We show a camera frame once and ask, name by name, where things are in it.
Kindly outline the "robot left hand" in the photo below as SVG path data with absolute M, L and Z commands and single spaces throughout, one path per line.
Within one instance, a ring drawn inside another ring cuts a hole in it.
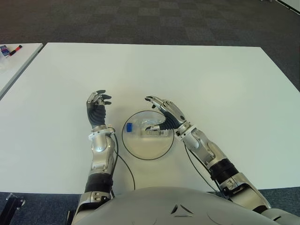
M 97 90 L 91 93 L 86 101 L 87 116 L 92 128 L 105 125 L 106 105 L 111 105 L 112 97 L 106 90 Z

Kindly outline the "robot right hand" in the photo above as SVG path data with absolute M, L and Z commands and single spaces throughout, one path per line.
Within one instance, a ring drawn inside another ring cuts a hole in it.
M 147 127 L 145 130 L 178 129 L 186 122 L 183 112 L 173 102 L 155 96 L 147 96 L 145 100 L 151 102 L 153 104 L 152 108 L 156 107 L 165 116 L 162 123 Z

